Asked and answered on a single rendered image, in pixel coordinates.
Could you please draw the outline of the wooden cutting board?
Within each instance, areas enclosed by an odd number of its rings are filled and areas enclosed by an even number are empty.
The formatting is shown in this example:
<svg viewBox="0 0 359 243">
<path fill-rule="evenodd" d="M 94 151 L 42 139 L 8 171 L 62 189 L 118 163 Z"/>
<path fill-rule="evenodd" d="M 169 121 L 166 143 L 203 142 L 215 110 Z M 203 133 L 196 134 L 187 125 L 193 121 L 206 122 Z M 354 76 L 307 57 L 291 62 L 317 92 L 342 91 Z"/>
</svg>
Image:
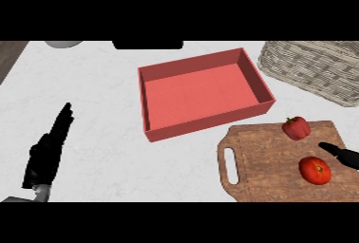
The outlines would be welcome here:
<svg viewBox="0 0 359 243">
<path fill-rule="evenodd" d="M 317 144 L 344 147 L 333 122 L 311 121 L 311 134 L 291 140 L 279 123 L 234 125 L 217 145 L 220 182 L 237 201 L 359 201 L 359 172 L 344 167 Z M 330 169 L 330 181 L 304 180 L 298 161 L 320 158 Z"/>
</svg>

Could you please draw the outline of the red cardboard box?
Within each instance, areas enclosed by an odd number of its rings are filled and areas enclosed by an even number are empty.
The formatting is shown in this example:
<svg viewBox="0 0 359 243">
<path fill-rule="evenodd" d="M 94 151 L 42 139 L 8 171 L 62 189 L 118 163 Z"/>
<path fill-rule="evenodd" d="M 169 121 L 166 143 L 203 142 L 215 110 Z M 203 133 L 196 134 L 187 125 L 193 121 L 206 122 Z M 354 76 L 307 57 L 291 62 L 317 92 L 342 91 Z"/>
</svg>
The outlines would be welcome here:
<svg viewBox="0 0 359 243">
<path fill-rule="evenodd" d="M 274 97 L 242 48 L 137 68 L 150 142 L 262 115 Z"/>
</svg>

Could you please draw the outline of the black appliance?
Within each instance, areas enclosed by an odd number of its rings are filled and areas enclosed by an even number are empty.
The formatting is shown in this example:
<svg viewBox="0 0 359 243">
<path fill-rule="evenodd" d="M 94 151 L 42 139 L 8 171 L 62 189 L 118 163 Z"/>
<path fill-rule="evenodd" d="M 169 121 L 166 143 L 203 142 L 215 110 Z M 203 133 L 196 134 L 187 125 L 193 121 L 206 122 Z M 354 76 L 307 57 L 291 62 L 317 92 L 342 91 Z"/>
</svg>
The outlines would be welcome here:
<svg viewBox="0 0 359 243">
<path fill-rule="evenodd" d="M 115 49 L 181 49 L 183 41 L 112 42 Z"/>
</svg>

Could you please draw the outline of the grey round object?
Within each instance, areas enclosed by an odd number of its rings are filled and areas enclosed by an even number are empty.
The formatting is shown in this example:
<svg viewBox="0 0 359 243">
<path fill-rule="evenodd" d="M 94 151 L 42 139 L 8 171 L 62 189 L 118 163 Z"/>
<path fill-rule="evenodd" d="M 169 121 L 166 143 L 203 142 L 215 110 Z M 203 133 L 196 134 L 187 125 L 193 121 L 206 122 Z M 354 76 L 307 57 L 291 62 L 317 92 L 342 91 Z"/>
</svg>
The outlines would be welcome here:
<svg viewBox="0 0 359 243">
<path fill-rule="evenodd" d="M 75 47 L 82 41 L 44 41 L 53 48 L 69 48 Z"/>
</svg>

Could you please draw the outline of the red tomato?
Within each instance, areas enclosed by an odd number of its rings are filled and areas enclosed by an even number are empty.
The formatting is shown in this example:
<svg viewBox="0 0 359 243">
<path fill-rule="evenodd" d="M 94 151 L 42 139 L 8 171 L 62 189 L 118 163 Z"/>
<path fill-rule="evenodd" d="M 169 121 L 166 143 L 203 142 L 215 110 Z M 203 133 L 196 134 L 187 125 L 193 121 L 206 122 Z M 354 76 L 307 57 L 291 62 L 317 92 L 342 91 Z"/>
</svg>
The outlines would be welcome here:
<svg viewBox="0 0 359 243">
<path fill-rule="evenodd" d="M 330 168 L 316 157 L 305 157 L 298 161 L 298 172 L 304 180 L 314 185 L 323 185 L 330 180 Z"/>
</svg>

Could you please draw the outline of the grey wicker basket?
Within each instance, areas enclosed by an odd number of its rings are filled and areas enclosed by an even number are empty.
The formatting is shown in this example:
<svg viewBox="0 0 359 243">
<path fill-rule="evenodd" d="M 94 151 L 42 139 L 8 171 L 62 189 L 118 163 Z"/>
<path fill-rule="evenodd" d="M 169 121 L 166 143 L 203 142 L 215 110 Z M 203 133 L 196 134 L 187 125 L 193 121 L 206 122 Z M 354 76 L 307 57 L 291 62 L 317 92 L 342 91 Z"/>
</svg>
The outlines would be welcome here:
<svg viewBox="0 0 359 243">
<path fill-rule="evenodd" d="M 359 106 L 359 41 L 265 41 L 257 65 L 329 102 Z"/>
</svg>

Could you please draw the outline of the red bell pepper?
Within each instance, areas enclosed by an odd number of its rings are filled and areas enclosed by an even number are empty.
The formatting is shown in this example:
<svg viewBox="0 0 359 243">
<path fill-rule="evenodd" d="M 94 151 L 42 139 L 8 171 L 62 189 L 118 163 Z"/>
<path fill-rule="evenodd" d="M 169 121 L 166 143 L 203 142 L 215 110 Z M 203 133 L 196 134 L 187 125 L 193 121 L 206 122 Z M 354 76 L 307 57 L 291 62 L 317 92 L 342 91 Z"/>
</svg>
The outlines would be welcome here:
<svg viewBox="0 0 359 243">
<path fill-rule="evenodd" d="M 292 140 L 301 140 L 311 134 L 311 128 L 301 117 L 293 117 L 282 124 L 282 130 Z"/>
</svg>

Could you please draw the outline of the dark wooden panel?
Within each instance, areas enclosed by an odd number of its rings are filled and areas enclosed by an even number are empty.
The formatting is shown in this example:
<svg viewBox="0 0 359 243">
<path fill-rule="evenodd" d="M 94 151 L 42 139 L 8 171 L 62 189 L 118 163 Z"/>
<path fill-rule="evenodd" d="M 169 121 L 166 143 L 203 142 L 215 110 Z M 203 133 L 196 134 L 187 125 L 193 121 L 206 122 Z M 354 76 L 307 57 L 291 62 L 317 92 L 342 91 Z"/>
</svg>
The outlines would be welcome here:
<svg viewBox="0 0 359 243">
<path fill-rule="evenodd" d="M 0 41 L 0 84 L 2 83 L 28 41 Z"/>
</svg>

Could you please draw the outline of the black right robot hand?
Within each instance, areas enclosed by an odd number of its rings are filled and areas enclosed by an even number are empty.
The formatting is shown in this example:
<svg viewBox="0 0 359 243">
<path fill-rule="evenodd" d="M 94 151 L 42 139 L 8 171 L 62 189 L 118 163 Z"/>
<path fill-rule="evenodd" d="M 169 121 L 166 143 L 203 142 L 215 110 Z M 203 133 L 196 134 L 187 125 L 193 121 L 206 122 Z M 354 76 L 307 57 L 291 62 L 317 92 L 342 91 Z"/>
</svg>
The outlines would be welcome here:
<svg viewBox="0 0 359 243">
<path fill-rule="evenodd" d="M 359 171 L 359 152 L 341 149 L 336 145 L 320 142 L 317 146 L 336 158 L 338 162 Z"/>
</svg>

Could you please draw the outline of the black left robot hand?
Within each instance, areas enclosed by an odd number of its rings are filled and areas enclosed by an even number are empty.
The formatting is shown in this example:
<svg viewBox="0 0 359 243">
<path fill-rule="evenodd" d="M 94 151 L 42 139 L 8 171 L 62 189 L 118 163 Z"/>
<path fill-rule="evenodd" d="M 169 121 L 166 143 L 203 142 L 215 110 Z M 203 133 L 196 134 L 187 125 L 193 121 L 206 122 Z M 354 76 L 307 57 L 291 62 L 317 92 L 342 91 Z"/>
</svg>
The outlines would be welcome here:
<svg viewBox="0 0 359 243">
<path fill-rule="evenodd" d="M 50 185 L 53 182 L 72 121 L 70 103 L 66 103 L 50 131 L 41 135 L 38 142 L 31 146 L 22 180 L 23 189 L 32 189 L 41 184 Z"/>
</svg>

